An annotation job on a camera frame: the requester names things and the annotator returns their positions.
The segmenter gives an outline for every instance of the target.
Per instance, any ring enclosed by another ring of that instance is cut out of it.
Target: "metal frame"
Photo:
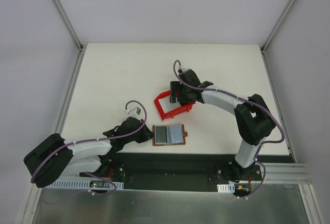
[[[268,78],[270,81],[270,85],[273,91],[273,96],[275,99],[276,107],[279,112],[282,126],[284,127],[286,137],[287,131],[285,129],[283,123],[282,113],[278,104],[276,88],[273,83],[273,79],[270,73],[270,70],[267,65],[267,61],[265,58],[265,51],[271,44],[272,40],[274,39],[276,33],[281,28],[284,20],[288,16],[289,12],[292,10],[292,7],[296,3],[297,0],[289,0],[288,4],[284,8],[283,12],[279,16],[275,26],[273,27],[270,35],[268,36],[265,44],[261,48],[262,57],[265,63],[265,68],[268,74]],[[67,87],[67,92],[65,94],[65,98],[63,100],[63,104],[61,106],[61,111],[58,117],[58,121],[55,127],[55,132],[61,133],[63,130],[63,126],[65,123],[65,119],[70,107],[71,98],[74,92],[74,87],[77,82],[80,66],[83,61],[84,53],[86,46],[83,46],[78,38],[60,0],[52,0],[55,9],[57,10],[60,18],[63,21],[64,26],[68,30],[72,40],[74,41],[75,45],[79,49],[79,55],[75,63],[75,67],[73,69],[69,85]],[[295,158],[294,151],[291,150],[291,154],[293,158]],[[319,224],[322,223],[322,217],[320,214],[319,207],[317,205],[316,198],[314,196],[314,190],[306,170],[306,166],[304,164],[280,164],[280,163],[265,163],[267,174],[265,183],[266,184],[299,184],[300,191],[302,194],[302,198],[305,204],[305,209],[308,215],[308,219],[310,223]],[[80,181],[83,179],[72,179],[74,181]],[[30,224],[33,221],[34,213],[38,204],[39,196],[40,196],[41,189],[37,188],[35,185],[30,184],[28,194],[24,200],[23,209],[20,212],[18,223]]]
[[[79,51],[82,50],[83,46],[77,36],[77,33],[75,32],[66,12],[64,11],[64,8],[61,4],[60,0],[52,0],[54,7],[58,13],[58,15],[60,16],[60,18],[63,21],[64,26],[66,27],[66,29],[68,30],[72,40],[74,41],[74,43],[76,44],[77,48],[79,49]]]
[[[270,32],[265,44],[262,46],[261,51],[264,54],[265,51],[268,49],[270,43],[273,41],[276,33],[278,32],[278,30],[281,28],[281,26],[283,25],[284,20],[286,19],[286,17],[288,16],[288,14],[290,13],[290,11],[292,10],[294,4],[297,2],[297,0],[289,0],[287,5],[285,6],[284,10],[282,11],[282,13],[280,14],[279,18],[277,19],[274,28],[272,29],[272,31]]]
[[[290,143],[290,137],[288,136],[288,132],[287,132],[287,129],[286,129],[285,124],[284,124],[283,114],[282,114],[282,110],[281,110],[281,107],[280,107],[279,102],[278,102],[278,97],[277,97],[278,94],[277,94],[277,91],[276,91],[275,83],[274,83],[271,71],[268,67],[266,57],[265,57],[265,55],[262,51],[261,51],[261,56],[262,56],[262,59],[263,59],[263,64],[265,65],[265,69],[266,69],[266,73],[267,73],[267,76],[268,76],[270,88],[271,88],[272,93],[273,93],[276,109],[277,109],[277,112],[278,112],[278,115],[279,115],[279,118],[280,118],[280,123],[281,123],[281,126],[284,130],[284,133],[285,133],[285,141],[286,141],[287,146],[288,146],[289,154],[291,154],[291,156],[293,157],[293,160],[295,162],[297,162],[296,155],[294,153],[294,149],[292,148],[292,145]]]

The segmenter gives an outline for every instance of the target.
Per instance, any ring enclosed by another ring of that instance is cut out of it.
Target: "metal pole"
[[[269,47],[270,43],[274,39],[274,36],[276,35],[276,33],[278,32],[278,30],[283,25],[283,22],[284,22],[285,18],[290,13],[290,11],[291,11],[292,7],[294,6],[294,4],[296,3],[296,1],[297,0],[289,0],[289,2],[287,3],[287,5],[284,8],[283,12],[281,13],[281,15],[279,16],[279,18],[277,19],[276,24],[275,24],[274,28],[272,29],[271,33],[269,34],[269,36],[268,36],[265,44],[261,47],[262,53],[265,53],[265,51]]]

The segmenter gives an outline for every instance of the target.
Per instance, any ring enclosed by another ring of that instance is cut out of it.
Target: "white enclosure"
[[[0,0],[0,182],[4,186],[0,223],[31,223],[35,210],[30,199],[37,191],[29,187],[23,158],[46,136],[62,132],[75,87],[72,79],[77,79],[87,43],[99,42],[260,47],[258,56],[266,62],[263,73],[268,72],[270,79],[264,94],[271,98],[273,87],[271,108],[276,105],[279,111],[295,161],[306,164],[323,221],[329,223],[330,191],[325,184],[330,179],[329,3]],[[81,87],[78,83],[77,92],[83,91]],[[69,111],[69,122],[74,122],[73,116]],[[69,134],[68,127],[64,132]],[[317,202],[310,204],[313,199],[302,195],[310,223],[320,223],[313,215]]]

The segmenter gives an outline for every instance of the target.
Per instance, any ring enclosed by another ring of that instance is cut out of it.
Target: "orange wire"
[[[112,169],[112,168],[110,168],[109,172],[110,172],[110,174],[109,174],[108,180],[110,180],[110,179],[111,179],[111,176],[112,176],[112,173],[113,173],[113,169]]]

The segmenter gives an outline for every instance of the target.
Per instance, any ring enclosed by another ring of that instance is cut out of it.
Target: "white cable tray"
[[[91,179],[58,179],[51,185],[47,186],[47,189],[113,189],[114,187],[109,183],[104,183],[103,187],[93,188],[90,187],[91,181],[100,181],[100,180],[91,180]],[[124,189],[124,183],[113,182],[117,186],[117,190]]]

